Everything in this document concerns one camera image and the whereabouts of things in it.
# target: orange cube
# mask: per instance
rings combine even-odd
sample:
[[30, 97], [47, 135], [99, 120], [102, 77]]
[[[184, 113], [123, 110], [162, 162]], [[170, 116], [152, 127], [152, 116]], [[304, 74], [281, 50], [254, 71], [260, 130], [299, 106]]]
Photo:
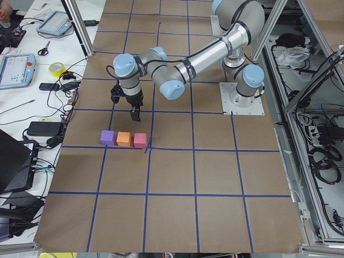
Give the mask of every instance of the orange cube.
[[118, 132], [117, 133], [117, 145], [121, 147], [130, 147], [131, 146], [131, 135], [127, 132]]

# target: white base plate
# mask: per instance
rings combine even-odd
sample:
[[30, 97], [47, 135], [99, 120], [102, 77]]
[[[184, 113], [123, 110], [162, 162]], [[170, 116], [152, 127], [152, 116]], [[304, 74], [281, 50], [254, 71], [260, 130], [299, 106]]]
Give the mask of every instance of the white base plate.
[[210, 22], [213, 36], [217, 37], [225, 33], [225, 31], [220, 27], [219, 17], [217, 15], [210, 15]]
[[264, 108], [260, 98], [254, 99], [249, 107], [238, 107], [230, 101], [230, 92], [237, 86], [237, 83], [220, 82], [222, 109], [224, 114], [243, 114], [247, 116], [264, 116]]

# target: pink cube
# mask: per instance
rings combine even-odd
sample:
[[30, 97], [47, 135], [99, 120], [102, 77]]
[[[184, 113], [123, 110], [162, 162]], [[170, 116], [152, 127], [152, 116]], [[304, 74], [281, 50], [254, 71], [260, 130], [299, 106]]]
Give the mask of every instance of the pink cube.
[[102, 130], [101, 143], [104, 145], [114, 145], [116, 133], [114, 131]]
[[147, 148], [147, 135], [145, 133], [136, 133], [134, 135], [135, 148]]

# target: scissors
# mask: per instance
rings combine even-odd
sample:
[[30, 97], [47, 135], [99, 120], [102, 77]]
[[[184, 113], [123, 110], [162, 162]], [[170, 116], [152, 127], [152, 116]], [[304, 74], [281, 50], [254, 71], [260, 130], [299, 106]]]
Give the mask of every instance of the scissors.
[[48, 46], [49, 46], [49, 44], [50, 44], [50, 40], [49, 40], [49, 42], [46, 44], [46, 46], [44, 47], [44, 48], [42, 48], [40, 51], [38, 51], [38, 55], [41, 55], [41, 56], [45, 56], [45, 55], [47, 55], [48, 53], [49, 53], [49, 51], [48, 51]]

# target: gray floor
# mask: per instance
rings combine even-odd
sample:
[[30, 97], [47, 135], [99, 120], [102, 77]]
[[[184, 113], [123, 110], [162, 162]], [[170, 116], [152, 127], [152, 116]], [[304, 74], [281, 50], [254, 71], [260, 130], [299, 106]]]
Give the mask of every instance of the gray floor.
[[34, 0], [7, 0], [13, 9], [28, 11]]

